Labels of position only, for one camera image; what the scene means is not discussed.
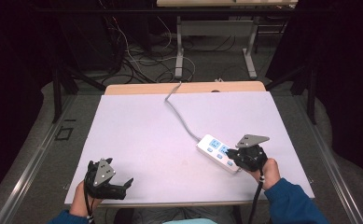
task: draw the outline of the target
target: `table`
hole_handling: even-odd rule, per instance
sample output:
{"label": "table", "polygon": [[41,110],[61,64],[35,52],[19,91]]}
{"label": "table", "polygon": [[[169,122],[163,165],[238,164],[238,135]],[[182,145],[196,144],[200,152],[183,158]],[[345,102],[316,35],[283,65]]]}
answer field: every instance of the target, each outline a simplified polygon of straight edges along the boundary
{"label": "table", "polygon": [[[117,174],[111,184],[123,185],[134,178],[125,200],[104,200],[102,206],[252,202],[257,188],[255,179],[246,172],[232,175],[207,159],[164,103],[164,98],[176,85],[129,84],[107,88],[91,125],[66,204],[72,202],[73,189],[86,173],[89,161],[101,158],[113,158],[111,166]],[[271,140],[261,146],[269,157],[278,160],[282,175],[301,185],[309,197],[314,197],[271,94],[262,83],[184,83],[170,101],[191,130],[198,135],[210,133],[229,146],[234,146],[246,132],[267,134]],[[233,108],[231,116],[215,122],[224,111],[229,112],[228,108]],[[263,193],[259,198],[265,199]]]}
{"label": "table", "polygon": [[[278,5],[296,5],[298,0],[158,0],[159,7],[262,7]],[[184,35],[238,35],[247,36],[247,48],[243,55],[250,78],[256,79],[257,73],[251,58],[251,51],[257,35],[259,17],[252,21],[182,21],[177,17],[177,58],[175,62],[175,78],[182,77]]]}

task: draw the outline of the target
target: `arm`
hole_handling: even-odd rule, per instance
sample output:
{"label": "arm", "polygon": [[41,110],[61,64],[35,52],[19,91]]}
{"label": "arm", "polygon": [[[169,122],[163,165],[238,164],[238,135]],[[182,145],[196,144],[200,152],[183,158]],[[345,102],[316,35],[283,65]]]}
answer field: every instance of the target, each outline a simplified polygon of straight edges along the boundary
{"label": "arm", "polygon": [[[88,195],[89,204],[94,210],[103,200],[93,199]],[[88,224],[88,210],[85,204],[84,183],[80,182],[76,188],[73,203],[69,211],[62,211],[57,217],[48,222],[48,224]]]}
{"label": "arm", "polygon": [[[259,181],[259,172],[247,172]],[[328,223],[300,186],[280,177],[276,160],[266,161],[263,174],[265,183],[262,188],[270,203],[273,223]]]}

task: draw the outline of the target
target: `power strip socket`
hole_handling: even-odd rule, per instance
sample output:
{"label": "power strip socket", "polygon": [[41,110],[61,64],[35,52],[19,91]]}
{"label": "power strip socket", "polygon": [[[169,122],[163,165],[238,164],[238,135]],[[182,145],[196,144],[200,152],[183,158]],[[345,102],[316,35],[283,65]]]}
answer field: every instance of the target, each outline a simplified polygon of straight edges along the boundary
{"label": "power strip socket", "polygon": [[203,155],[210,158],[230,173],[235,174],[240,171],[240,167],[238,167],[234,161],[227,156],[227,151],[230,147],[223,144],[210,134],[207,134],[204,138],[202,138],[202,140],[198,143],[197,148]]}

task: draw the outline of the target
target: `person's left hand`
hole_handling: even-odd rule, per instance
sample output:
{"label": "person's left hand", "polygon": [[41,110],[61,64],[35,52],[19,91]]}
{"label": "person's left hand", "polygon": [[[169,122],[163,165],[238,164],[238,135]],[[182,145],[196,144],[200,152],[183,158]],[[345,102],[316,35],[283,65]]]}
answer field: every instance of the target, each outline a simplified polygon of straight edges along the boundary
{"label": "person's left hand", "polygon": [[[87,217],[88,210],[86,208],[85,203],[85,195],[84,195],[84,182],[80,182],[76,188],[76,193],[74,194],[74,200],[71,204],[71,208],[69,211],[70,215],[77,216],[77,217]],[[96,209],[96,207],[103,201],[103,199],[93,199],[90,195],[88,195],[89,206],[92,205],[92,211]]]}

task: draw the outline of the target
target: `blue jacket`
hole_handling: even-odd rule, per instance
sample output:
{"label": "blue jacket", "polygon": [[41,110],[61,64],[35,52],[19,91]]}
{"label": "blue jacket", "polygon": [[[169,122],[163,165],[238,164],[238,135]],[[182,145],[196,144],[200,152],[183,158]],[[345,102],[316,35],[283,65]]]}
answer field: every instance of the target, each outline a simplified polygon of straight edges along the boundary
{"label": "blue jacket", "polygon": [[[313,201],[299,185],[293,185],[284,178],[265,191],[270,203],[271,219],[277,223],[328,223]],[[168,222],[169,224],[200,224],[214,223],[210,220],[188,219]],[[75,217],[62,211],[48,224],[88,224],[85,217]]]}

